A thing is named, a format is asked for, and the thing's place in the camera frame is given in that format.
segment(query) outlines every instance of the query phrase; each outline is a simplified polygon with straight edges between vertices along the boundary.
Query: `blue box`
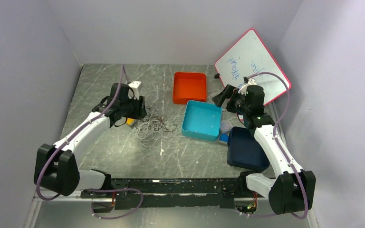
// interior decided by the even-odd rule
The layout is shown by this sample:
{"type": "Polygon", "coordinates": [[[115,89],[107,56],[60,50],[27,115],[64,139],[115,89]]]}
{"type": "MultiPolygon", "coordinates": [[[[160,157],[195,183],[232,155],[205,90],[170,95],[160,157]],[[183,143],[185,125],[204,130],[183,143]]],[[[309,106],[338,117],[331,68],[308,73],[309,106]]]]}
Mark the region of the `blue box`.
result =
{"type": "Polygon", "coordinates": [[[229,165],[258,172],[269,167],[267,155],[247,129],[233,127],[227,146],[227,163],[229,165]]]}
{"type": "Polygon", "coordinates": [[[229,136],[226,135],[226,134],[221,134],[219,136],[219,143],[222,144],[222,145],[226,145],[227,146],[227,143],[229,142],[229,136]]]}
{"type": "Polygon", "coordinates": [[[181,133],[197,139],[216,141],[219,137],[221,108],[214,104],[188,101],[181,133]]]}

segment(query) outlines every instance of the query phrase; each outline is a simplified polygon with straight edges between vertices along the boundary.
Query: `red-framed whiteboard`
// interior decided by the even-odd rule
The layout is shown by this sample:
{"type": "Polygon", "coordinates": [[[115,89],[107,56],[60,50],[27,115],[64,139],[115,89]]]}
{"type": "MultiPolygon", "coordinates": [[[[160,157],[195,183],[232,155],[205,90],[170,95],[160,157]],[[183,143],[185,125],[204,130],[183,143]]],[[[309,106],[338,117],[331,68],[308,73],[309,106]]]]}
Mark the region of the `red-framed whiteboard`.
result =
{"type": "MultiPolygon", "coordinates": [[[[258,72],[272,72],[285,81],[288,88],[291,83],[280,68],[262,39],[254,29],[248,30],[237,42],[224,53],[215,63],[223,86],[226,84],[241,87],[243,77],[258,72]]],[[[264,88],[264,105],[269,104],[286,92],[279,79],[271,75],[254,77],[257,85],[264,88]]]]}

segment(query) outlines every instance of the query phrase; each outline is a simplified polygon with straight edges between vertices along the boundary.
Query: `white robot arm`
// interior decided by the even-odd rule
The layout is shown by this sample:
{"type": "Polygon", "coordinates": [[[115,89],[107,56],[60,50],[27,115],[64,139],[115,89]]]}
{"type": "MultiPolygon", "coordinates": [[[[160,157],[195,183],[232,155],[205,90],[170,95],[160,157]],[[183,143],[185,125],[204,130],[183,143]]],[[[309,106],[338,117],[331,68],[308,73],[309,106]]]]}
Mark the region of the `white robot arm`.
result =
{"type": "Polygon", "coordinates": [[[243,115],[245,127],[260,144],[275,172],[274,180],[261,173],[247,175],[247,188],[267,198],[276,214],[301,211],[305,209],[305,203],[296,176],[298,174],[305,188],[310,209],[316,178],[312,171],[304,171],[303,167],[294,160],[279,134],[273,135],[274,122],[264,113],[264,96],[261,86],[255,85],[254,81],[248,81],[240,90],[226,85],[224,90],[212,100],[216,106],[221,107],[224,100],[229,99],[226,110],[243,115]]]}
{"type": "Polygon", "coordinates": [[[113,84],[110,96],[105,97],[94,107],[87,119],[70,134],[53,145],[44,144],[38,149],[34,172],[35,183],[37,183],[38,176],[48,158],[60,145],[66,143],[44,173],[41,187],[68,196],[75,190],[102,189],[106,185],[111,185],[111,176],[109,174],[98,170],[80,170],[80,165],[88,146],[93,144],[116,121],[122,117],[141,119],[146,115],[144,97],[140,96],[142,83],[133,81],[128,85],[121,84],[118,98],[108,109],[108,112],[92,121],[108,106],[115,95],[117,87],[118,83],[113,84]],[[74,132],[78,131],[80,126],[86,123],[88,123],[86,128],[82,129],[76,137],[68,140],[74,132]]]}

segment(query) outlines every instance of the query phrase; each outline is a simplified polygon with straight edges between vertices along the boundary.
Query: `white wall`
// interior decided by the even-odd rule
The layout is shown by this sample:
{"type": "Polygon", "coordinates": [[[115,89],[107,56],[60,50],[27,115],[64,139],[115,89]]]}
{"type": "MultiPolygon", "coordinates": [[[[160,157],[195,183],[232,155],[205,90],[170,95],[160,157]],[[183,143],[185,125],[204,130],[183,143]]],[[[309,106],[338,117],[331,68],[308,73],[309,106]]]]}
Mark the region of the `white wall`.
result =
{"type": "Polygon", "coordinates": [[[48,0],[83,63],[214,64],[255,28],[273,51],[302,0],[48,0]]]}
{"type": "Polygon", "coordinates": [[[365,0],[304,0],[276,57],[292,82],[285,138],[317,177],[320,227],[365,227],[365,0]]]}
{"type": "Polygon", "coordinates": [[[0,0],[0,228],[22,227],[37,148],[60,136],[79,64],[41,0],[0,0]]]}

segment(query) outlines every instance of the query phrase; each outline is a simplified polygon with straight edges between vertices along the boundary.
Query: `red tray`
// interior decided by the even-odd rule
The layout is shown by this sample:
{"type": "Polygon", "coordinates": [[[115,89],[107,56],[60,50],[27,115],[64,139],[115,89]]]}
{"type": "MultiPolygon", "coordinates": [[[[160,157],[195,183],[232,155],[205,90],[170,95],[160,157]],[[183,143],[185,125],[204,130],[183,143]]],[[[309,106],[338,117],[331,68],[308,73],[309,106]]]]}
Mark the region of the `red tray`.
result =
{"type": "Polygon", "coordinates": [[[185,105],[189,100],[206,102],[206,75],[177,72],[174,75],[173,103],[185,105]]]}

